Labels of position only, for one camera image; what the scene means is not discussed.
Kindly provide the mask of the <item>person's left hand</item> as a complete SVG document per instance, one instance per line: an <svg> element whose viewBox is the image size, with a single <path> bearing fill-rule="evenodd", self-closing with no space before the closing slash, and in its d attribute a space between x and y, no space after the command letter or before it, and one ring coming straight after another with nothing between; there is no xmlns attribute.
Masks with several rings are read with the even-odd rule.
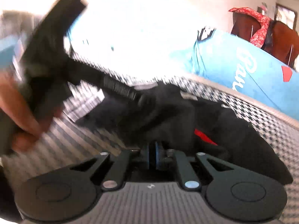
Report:
<svg viewBox="0 0 299 224"><path fill-rule="evenodd" d="M18 92L15 80L10 72L1 71L1 109L22 131L15 133L12 139L12 150L20 153L30 150L46 133L54 118L59 118L64 106L60 105L48 113L46 118L36 120L23 96Z"/></svg>

